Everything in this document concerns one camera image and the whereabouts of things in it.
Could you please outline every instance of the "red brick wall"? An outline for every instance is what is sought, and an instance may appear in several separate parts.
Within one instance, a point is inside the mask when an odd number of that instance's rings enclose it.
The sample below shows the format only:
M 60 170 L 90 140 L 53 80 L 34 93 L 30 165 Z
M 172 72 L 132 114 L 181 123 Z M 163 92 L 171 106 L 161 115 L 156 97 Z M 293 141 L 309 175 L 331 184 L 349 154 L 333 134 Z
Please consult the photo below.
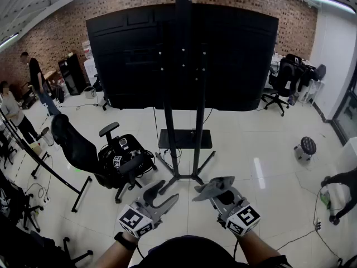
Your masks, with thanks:
M 75 0 L 37 24 L 10 48 L 0 53 L 0 81 L 22 86 L 29 78 L 28 67 L 20 63 L 27 51 L 35 57 L 45 74 L 59 71 L 58 61 L 69 52 L 78 54 L 83 67 L 82 42 L 88 39 L 85 20 L 125 8 L 149 4 L 174 3 L 175 0 Z M 249 9 L 279 18 L 276 51 L 310 57 L 317 20 L 317 9 L 301 0 L 196 0 Z

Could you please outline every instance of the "black wristband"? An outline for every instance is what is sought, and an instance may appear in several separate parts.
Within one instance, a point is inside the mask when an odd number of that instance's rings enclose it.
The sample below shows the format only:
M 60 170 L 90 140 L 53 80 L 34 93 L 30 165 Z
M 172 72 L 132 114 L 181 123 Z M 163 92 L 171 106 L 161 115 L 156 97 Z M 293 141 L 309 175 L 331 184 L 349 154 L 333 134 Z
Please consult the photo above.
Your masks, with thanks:
M 118 241 L 121 245 L 123 245 L 127 250 L 131 250 L 131 251 L 135 250 L 137 245 L 135 243 L 126 240 L 122 234 L 123 232 L 119 232 L 117 235 L 114 236 L 114 239 Z

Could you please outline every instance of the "fluorescent light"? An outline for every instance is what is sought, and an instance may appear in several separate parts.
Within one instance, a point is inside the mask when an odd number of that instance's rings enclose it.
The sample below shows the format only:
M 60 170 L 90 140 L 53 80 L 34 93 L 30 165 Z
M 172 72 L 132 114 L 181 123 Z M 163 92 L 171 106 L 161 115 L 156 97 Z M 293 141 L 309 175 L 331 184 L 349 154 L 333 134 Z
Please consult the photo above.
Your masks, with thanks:
M 17 35 L 18 35 L 18 33 L 16 33 L 16 34 L 10 36 L 10 38 L 8 38 L 5 42 L 3 42 L 2 44 L 0 44 L 0 48 L 1 48 L 3 45 L 5 45 L 5 44 L 7 44 L 8 42 L 10 42 L 10 41 L 11 41 L 13 38 L 15 38 Z
M 351 6 L 345 4 L 345 3 L 342 3 L 342 2 L 339 2 L 337 0 L 314 0 L 314 1 L 318 1 L 318 2 L 321 2 L 321 3 L 325 3 L 325 4 L 328 4 L 328 5 L 331 5 L 331 6 L 335 6 L 337 8 L 340 8 L 342 10 L 345 10 L 349 13 L 352 13 L 352 14 L 356 14 L 356 10 L 354 10 Z

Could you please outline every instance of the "woman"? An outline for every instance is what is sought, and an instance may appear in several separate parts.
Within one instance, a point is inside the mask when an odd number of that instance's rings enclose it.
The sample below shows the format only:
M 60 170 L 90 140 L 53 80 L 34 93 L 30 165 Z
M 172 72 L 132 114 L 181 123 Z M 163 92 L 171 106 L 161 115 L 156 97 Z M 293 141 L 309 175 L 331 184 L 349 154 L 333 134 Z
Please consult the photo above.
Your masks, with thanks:
M 41 136 L 36 133 L 31 122 L 23 114 L 15 98 L 10 92 L 9 85 L 7 82 L 3 81 L 0 83 L 0 92 L 3 97 L 1 110 L 4 112 L 4 114 L 6 114 L 6 118 L 11 119 L 14 125 L 20 130 L 23 135 L 23 138 L 25 138 L 27 143 L 34 143 L 33 138 L 35 138 L 36 141 L 39 140 Z

